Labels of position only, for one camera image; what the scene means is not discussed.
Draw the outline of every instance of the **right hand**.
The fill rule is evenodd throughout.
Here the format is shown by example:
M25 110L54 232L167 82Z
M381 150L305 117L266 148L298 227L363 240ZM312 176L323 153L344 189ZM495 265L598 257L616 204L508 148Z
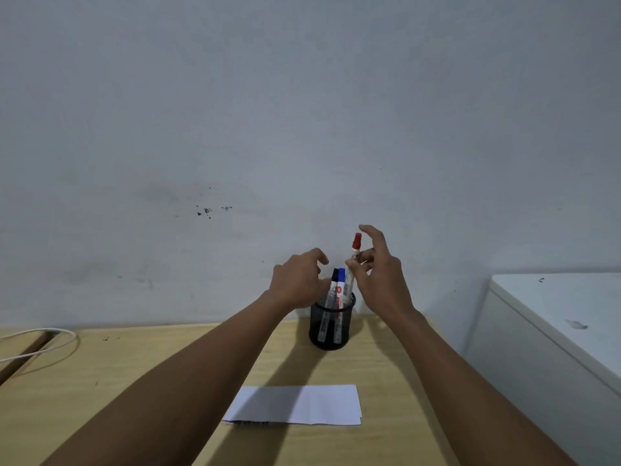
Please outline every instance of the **right hand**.
M366 305L381 319L415 311L401 261L388 251L384 234L374 226L360 226L371 237L373 248L360 252L357 260L346 260Z

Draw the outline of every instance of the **black mesh pen holder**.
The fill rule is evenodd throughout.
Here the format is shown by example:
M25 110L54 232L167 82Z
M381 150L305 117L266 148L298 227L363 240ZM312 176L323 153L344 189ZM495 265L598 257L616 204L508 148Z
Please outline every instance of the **black mesh pen holder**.
M324 304L325 297L322 297L310 308L310 341L322 350L341 349L349 341L349 326L356 296L352 293L350 303L343 309L325 307Z

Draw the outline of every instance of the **cable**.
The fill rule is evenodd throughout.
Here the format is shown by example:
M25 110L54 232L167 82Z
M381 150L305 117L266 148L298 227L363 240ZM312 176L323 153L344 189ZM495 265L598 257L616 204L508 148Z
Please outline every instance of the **cable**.
M25 353L23 355L17 355L15 357L9 357L9 358L3 358L0 359L0 363L3 363L5 361L12 361L12 360L19 360L20 358L29 358L29 357L33 357L34 355L40 355L41 353L45 353L45 352L51 352L52 350L56 350L60 347L64 347L65 345L70 344L71 342L73 342L76 338L78 338L78 335L75 332L72 332L71 330L67 330L67 329L56 329L54 327L44 327L42 329L30 329L30 330L22 330L21 332L15 332L14 334L11 335L5 335L4 337L0 337L0 340L4 340L5 338L11 338L11 337L16 337L18 335L24 335L24 334L28 334L30 332L64 332L66 334L69 334L71 336L71 338L69 339L69 341L60 344L60 345L56 345L54 347L48 348L48 349L43 349L43 350L39 350L38 352L32 352L32 353Z

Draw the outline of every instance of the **white paper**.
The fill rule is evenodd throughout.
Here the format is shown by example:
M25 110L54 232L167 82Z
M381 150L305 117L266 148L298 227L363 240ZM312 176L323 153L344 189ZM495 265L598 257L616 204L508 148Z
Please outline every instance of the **white paper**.
M360 425L355 384L331 386L243 386L224 415L225 422Z

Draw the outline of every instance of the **white appliance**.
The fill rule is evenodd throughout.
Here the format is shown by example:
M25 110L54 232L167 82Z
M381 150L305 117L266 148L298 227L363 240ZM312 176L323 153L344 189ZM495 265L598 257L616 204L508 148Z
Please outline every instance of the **white appliance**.
M494 276L466 360L579 465L621 465L621 273Z

